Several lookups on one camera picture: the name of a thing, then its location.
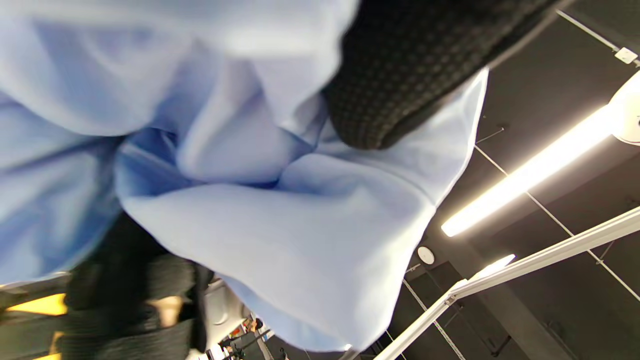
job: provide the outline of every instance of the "dark ceiling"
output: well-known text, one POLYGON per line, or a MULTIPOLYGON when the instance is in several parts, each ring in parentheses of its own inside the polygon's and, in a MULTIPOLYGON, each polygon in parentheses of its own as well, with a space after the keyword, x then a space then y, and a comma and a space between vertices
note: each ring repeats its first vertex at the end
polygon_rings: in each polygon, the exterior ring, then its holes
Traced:
MULTIPOLYGON (((640 53, 640 1, 581 0, 566 13, 614 45, 640 53)), ((506 130, 478 146, 505 171, 513 171, 609 102, 636 71, 558 17, 492 70, 477 139, 506 130)), ((435 253, 436 263, 426 266, 414 256, 409 264, 414 270, 405 278, 427 306, 444 289, 502 256, 524 258, 568 237, 526 196, 455 238, 441 232, 449 216, 503 178, 475 151, 426 229, 421 245, 435 253)), ((607 139, 531 193, 570 231, 589 229, 638 206, 640 147, 607 139)), ((604 251, 605 246, 594 249, 597 256, 604 251)), ((615 241, 604 258, 636 291, 638 255, 640 234, 633 234, 615 241)), ((403 288, 389 333, 397 336, 422 312, 403 288)), ((640 359, 640 303, 587 254, 462 299, 439 322, 467 360, 640 359)), ((389 341, 385 335, 376 347, 389 341)), ((270 342, 270 347, 286 346, 270 342)), ((340 355, 290 351, 292 360, 335 360, 340 355)), ((403 355, 406 360, 458 359, 433 326, 403 355)))

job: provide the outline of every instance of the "light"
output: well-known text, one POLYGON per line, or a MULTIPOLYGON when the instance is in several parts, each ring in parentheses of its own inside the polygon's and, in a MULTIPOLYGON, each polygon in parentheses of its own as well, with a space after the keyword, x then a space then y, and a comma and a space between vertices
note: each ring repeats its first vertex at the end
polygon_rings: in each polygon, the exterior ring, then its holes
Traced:
POLYGON ((473 275, 473 277, 471 279, 469 279, 469 281, 473 281, 476 279, 481 279, 485 276, 489 276, 491 274, 494 274, 498 271, 500 271, 501 269, 503 269, 505 266, 509 265, 510 262, 512 262, 513 259, 515 259, 516 256, 514 254, 511 255, 507 255, 504 258, 488 265, 487 267, 485 267, 484 269, 480 270, 477 274, 473 275))
POLYGON ((456 236, 480 222, 519 195, 529 191, 567 166, 611 134, 617 106, 605 105, 531 158, 518 170, 457 212, 442 225, 448 236, 456 236))

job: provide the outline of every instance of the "light blue shirt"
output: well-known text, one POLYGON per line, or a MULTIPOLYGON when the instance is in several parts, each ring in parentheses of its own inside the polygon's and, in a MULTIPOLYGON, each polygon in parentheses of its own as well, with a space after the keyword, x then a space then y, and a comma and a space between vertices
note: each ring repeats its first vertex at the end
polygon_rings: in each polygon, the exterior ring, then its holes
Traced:
POLYGON ((366 348, 487 71, 391 149, 346 147, 318 91, 356 5, 0 0, 0 284, 68 270, 122 207, 284 340, 366 348))

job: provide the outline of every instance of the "smoke detector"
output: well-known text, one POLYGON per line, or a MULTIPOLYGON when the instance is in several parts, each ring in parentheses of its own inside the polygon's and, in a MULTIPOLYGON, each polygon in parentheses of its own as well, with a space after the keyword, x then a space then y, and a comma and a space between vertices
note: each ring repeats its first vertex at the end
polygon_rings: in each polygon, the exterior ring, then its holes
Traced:
POLYGON ((418 248, 418 257, 427 265, 432 265, 436 262, 436 257, 433 255, 433 252, 424 246, 418 248))

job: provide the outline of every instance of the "cable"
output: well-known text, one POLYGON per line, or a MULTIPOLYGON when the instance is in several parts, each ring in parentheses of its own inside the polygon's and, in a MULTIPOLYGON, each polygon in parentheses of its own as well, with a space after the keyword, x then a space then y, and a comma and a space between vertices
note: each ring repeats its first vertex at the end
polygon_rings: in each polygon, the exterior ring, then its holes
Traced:
MULTIPOLYGON (((415 293, 415 291, 413 290, 413 288, 409 285, 408 282, 406 282, 406 280, 402 279, 403 284, 406 286, 407 290, 409 290, 409 292, 411 293, 411 295, 413 295, 413 297, 415 298, 415 300, 418 302, 418 304, 420 304, 420 307, 422 308, 422 310, 427 311, 427 307, 424 305, 424 303, 422 302, 422 300, 420 299, 420 297, 418 297, 418 294, 415 293)), ((453 352, 456 353, 456 355, 458 356, 458 359, 460 360, 466 360, 465 357, 462 355, 462 353, 460 352, 460 350, 458 349, 458 347, 456 346, 456 344, 453 343, 453 340, 451 340, 451 338, 449 337, 449 335, 447 335, 447 333, 444 331, 444 329, 442 328, 442 326, 440 326, 440 324, 437 321, 433 322, 433 325, 435 325, 435 327, 438 329, 438 331, 440 331, 440 334, 442 334, 442 337, 444 338, 444 340, 449 344, 449 346, 453 349, 453 352)))
MULTIPOLYGON (((474 146, 476 148, 476 150, 478 152, 480 152, 480 154, 482 154, 482 156, 484 156, 491 164, 493 164, 493 166, 495 166, 498 170, 500 170, 505 176, 509 176, 509 174, 504 171, 504 169, 502 167, 500 167, 500 165, 498 165, 493 159, 491 159, 491 157, 489 157, 489 155, 487 155, 484 151, 482 151, 477 145, 474 146)), ((567 228, 566 226, 564 226, 563 223, 560 222, 560 220, 558 220, 553 214, 551 214, 551 212, 543 205, 541 204, 535 197, 533 197, 533 195, 531 195, 529 192, 525 192, 527 194, 527 196, 542 210, 544 211, 558 226, 562 227, 562 229, 569 235, 569 236, 574 236, 574 234, 569 230, 569 228, 567 228)), ((609 274, 611 274, 611 276, 614 277, 614 279, 616 279, 625 289, 627 289, 627 291, 636 298, 636 300, 638 300, 640 302, 640 296, 638 296, 638 294, 629 287, 629 285, 627 285, 622 279, 620 279, 620 277, 618 276, 618 274, 616 274, 615 272, 613 272, 613 270, 611 270, 605 263, 604 260, 598 258, 598 256, 596 256, 596 254, 593 253, 593 251, 591 250, 587 250, 587 253, 589 255, 591 255, 592 258, 594 258, 596 260, 596 264, 602 266, 602 268, 604 270, 607 270, 609 272, 609 274)))

